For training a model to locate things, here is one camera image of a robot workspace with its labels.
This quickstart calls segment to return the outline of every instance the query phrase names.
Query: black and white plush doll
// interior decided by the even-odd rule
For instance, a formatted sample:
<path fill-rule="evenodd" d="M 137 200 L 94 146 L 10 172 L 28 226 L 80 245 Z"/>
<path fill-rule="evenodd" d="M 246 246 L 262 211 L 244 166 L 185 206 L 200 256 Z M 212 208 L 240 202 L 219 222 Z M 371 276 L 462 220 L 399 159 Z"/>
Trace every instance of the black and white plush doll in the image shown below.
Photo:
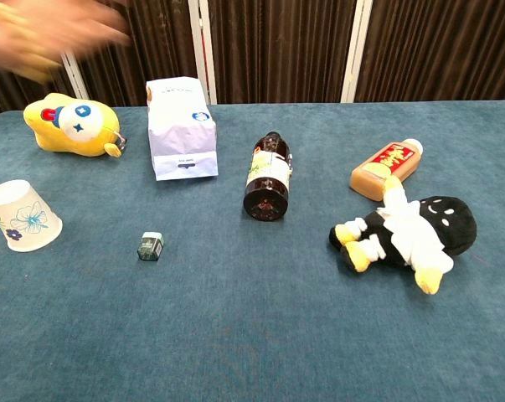
<path fill-rule="evenodd" d="M 356 272 L 378 260 L 411 266 L 420 289 L 434 295 L 453 267 L 451 257 L 468 250 L 476 236 L 476 221 L 463 201 L 435 196 L 409 203 L 400 180 L 392 175 L 384 182 L 384 207 L 365 219 L 337 224 L 330 242 Z"/>

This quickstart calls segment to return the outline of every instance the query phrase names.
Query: brown curtain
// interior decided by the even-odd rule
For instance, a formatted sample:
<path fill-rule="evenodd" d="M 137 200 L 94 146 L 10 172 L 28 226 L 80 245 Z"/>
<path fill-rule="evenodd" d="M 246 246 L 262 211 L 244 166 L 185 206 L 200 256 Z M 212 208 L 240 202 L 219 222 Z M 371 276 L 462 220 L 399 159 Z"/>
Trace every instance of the brown curtain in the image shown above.
<path fill-rule="evenodd" d="M 112 7 L 128 21 L 131 45 L 110 46 L 79 62 L 91 99 L 109 106 L 144 106 L 147 80 L 197 76 L 187 0 Z"/>
<path fill-rule="evenodd" d="M 53 79 L 46 85 L 37 84 L 11 73 L 0 72 L 0 113 L 22 110 L 29 103 L 44 98 L 50 92 L 75 96 L 64 69 L 56 71 Z"/>
<path fill-rule="evenodd" d="M 505 0 L 374 0 L 355 100 L 505 99 Z"/>
<path fill-rule="evenodd" d="M 209 0 L 219 103 L 339 102 L 356 0 Z"/>

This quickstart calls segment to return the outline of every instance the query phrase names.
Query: yellow plush toy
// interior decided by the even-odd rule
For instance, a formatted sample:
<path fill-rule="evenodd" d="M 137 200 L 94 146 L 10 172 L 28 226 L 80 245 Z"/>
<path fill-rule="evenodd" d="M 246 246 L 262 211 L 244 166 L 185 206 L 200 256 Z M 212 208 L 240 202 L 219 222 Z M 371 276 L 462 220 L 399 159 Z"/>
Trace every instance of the yellow plush toy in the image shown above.
<path fill-rule="evenodd" d="M 27 106 L 23 118 L 45 151 L 120 157 L 126 147 L 116 113 L 93 100 L 49 94 Z"/>

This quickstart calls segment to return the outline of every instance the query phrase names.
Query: blue table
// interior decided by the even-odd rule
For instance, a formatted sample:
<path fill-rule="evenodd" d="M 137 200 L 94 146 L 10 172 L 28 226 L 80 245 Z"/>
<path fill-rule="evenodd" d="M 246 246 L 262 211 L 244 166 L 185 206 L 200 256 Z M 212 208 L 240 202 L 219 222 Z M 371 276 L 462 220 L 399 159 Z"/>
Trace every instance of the blue table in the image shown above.
<path fill-rule="evenodd" d="M 119 160 L 44 152 L 0 115 L 0 183 L 27 179 L 64 221 L 26 255 L 0 233 L 0 401 L 505 400 L 505 101 L 210 110 L 220 175 L 159 183 L 144 108 L 117 109 Z M 295 171 L 267 224 L 242 198 L 273 129 Z M 425 147 L 409 198 L 455 195 L 478 223 L 436 296 L 408 269 L 348 272 L 327 242 L 377 206 L 351 170 L 406 137 Z M 152 230 L 162 257 L 139 261 Z"/>

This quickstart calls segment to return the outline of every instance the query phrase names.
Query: white paper cup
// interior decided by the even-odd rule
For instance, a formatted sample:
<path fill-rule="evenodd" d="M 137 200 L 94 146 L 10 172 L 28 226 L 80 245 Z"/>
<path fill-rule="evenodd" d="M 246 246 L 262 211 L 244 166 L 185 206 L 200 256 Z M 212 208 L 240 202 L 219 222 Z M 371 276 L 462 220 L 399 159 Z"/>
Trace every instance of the white paper cup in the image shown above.
<path fill-rule="evenodd" d="M 25 180 L 0 184 L 0 228 L 14 251 L 48 245 L 62 231 L 62 220 Z"/>

